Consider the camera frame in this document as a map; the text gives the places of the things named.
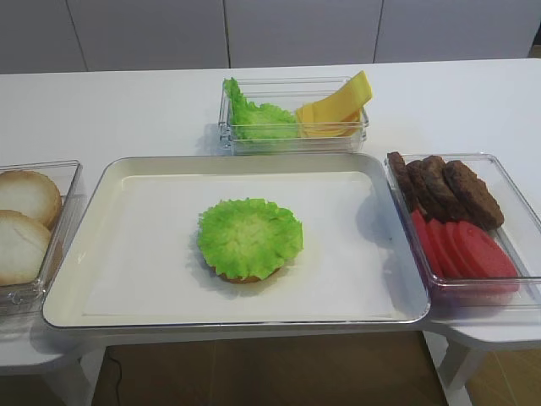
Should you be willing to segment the white metal tray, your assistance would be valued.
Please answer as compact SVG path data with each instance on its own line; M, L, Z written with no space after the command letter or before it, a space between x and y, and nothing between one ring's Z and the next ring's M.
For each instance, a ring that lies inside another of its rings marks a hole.
M196 244L199 215L263 198L303 225L272 277L233 284ZM385 169L364 154L124 158L101 176L46 296L56 328L410 324L429 296Z

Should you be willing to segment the left brown meat patty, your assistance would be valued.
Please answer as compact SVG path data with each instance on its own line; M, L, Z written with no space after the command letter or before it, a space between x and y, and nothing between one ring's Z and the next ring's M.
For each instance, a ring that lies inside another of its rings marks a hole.
M397 151L390 152L387 154L387 161L402 192L408 211L413 212L417 210L418 198L402 155Z

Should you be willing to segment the red tomato slice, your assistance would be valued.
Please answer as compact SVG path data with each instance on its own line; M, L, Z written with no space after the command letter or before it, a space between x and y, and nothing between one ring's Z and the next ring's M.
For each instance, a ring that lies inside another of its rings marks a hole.
M442 275L452 279L461 278L458 264L453 259L451 250L444 240L444 225L433 218L426 224L426 230Z
M478 274L473 264L472 257L467 253L466 246L459 240L458 224L447 222L443 228L445 245L460 278L477 278Z
M444 274L440 268L440 263L438 262L434 248L429 240L426 222L419 210L414 210L412 212L412 220L432 272L437 277L443 277Z
M453 232L466 279L514 279L517 270L507 253L481 228L459 222Z

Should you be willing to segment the flat yellow cheese stack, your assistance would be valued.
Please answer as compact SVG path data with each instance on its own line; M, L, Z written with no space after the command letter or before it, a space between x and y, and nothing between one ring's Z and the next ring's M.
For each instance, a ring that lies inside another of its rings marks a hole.
M310 122L313 114L309 106L295 111L299 138L336 138L351 136L362 127L362 111L357 110L338 122Z

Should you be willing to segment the clear lettuce cheese container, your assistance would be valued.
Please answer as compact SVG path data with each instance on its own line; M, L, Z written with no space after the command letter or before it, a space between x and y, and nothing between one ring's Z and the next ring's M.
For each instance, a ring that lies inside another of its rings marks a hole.
M231 125L232 109L230 99L221 85L221 107L218 120L218 134L223 148L233 155L255 155L272 153L304 152L358 152L367 138L369 119L362 111L362 127L351 136L336 138L294 138L270 140L240 140ZM319 78L286 79L235 79L246 98L257 105L274 104L289 111L295 117L295 111L317 102L338 91L349 78L347 76Z

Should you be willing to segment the bun slice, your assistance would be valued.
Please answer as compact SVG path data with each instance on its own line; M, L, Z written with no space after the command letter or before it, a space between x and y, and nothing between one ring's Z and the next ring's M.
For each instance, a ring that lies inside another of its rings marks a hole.
M1 210L1 285L33 281L46 255L51 232L37 220Z
M62 207L56 184L30 170L1 173L1 209L18 211L52 230Z

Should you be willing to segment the right brown meat patty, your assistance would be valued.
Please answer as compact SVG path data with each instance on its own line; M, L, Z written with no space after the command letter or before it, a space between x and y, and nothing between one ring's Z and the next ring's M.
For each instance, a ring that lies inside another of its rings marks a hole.
M453 194L478 227L490 231L504 223L505 218L497 200L470 167L459 160L448 161L443 174Z

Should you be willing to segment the front right bun slice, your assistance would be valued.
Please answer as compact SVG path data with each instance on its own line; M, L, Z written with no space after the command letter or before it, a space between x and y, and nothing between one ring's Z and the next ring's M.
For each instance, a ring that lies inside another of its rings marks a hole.
M51 232L37 220L1 210L1 285L33 281L46 255Z

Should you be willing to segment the brown meat patty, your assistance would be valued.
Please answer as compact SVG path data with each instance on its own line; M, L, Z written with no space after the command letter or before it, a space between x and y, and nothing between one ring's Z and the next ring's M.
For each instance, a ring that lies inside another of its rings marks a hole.
M387 161L402 192L408 211L413 212L417 210L418 198L402 155L397 151L390 152L387 154Z
M448 161L443 174L453 194L478 227L490 231L504 223L505 218L497 200L470 167L459 160Z
M468 217L466 209L445 181L445 162L440 156L432 155L409 162L406 168L427 219L449 222Z

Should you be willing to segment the upright yellow cheese slice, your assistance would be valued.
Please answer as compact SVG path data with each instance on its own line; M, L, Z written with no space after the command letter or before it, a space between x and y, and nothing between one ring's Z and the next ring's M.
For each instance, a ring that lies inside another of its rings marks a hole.
M315 123L345 122L372 99L372 89L366 73L361 70L338 91L311 104L309 117Z

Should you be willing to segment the green lettuce leaf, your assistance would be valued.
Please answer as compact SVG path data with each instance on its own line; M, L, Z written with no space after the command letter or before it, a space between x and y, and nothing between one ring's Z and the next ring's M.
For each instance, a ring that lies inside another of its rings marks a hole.
M230 283L263 281L303 250L303 224L261 198L222 200L201 213L198 224L200 253Z

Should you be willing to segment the back bun slice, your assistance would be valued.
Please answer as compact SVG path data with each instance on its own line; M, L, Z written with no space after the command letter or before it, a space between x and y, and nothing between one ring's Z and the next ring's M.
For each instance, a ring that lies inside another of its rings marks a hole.
M56 184L30 170L1 173L1 209L18 211L52 230L62 207Z

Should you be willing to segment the white table leg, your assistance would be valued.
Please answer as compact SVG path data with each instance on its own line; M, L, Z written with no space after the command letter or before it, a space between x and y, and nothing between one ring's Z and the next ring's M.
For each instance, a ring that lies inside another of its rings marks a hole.
M423 332L423 336L447 403L472 406L466 384L483 363L487 352L434 332Z

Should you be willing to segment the green lettuce stack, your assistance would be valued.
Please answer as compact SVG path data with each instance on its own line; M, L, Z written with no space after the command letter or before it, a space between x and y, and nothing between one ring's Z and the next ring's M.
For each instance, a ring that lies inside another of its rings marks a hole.
M294 139L298 137L296 118L287 110L271 103L257 105L249 101L234 79L224 80L230 99L231 125L240 140Z

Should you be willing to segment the front red tomato slice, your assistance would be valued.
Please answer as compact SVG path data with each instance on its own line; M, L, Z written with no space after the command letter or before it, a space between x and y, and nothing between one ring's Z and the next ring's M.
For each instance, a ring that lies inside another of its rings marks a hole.
M517 270L507 253L481 228L459 222L453 232L466 279L514 279Z

